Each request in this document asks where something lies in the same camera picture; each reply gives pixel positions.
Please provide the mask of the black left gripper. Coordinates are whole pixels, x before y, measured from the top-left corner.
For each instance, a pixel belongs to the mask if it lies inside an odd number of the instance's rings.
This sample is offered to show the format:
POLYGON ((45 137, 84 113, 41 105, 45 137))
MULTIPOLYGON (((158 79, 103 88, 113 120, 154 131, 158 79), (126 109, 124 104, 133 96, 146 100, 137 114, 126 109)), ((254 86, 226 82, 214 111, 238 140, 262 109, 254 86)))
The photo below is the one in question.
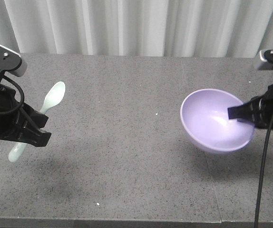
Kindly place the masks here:
POLYGON ((45 127, 48 117, 34 110, 24 103, 24 93, 20 86, 16 86, 20 95, 20 101, 15 99, 16 90, 5 85, 0 85, 0 140, 10 140, 10 133, 14 129, 17 112, 23 106, 24 111, 36 124, 36 126, 19 127, 17 141, 27 143, 35 147, 45 147, 51 137, 51 133, 41 130, 45 127))

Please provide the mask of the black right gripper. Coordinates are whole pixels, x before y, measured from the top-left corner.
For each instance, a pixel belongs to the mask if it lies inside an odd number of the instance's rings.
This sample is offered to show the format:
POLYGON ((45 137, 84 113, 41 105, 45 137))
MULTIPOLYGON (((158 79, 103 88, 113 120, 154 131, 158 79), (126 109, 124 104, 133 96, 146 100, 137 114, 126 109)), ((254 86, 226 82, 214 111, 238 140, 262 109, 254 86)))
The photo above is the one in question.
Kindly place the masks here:
POLYGON ((227 109, 230 120, 237 119, 245 122, 257 123, 260 128, 267 129, 271 125, 273 130, 273 84, 268 86, 262 98, 255 97, 249 102, 227 109))

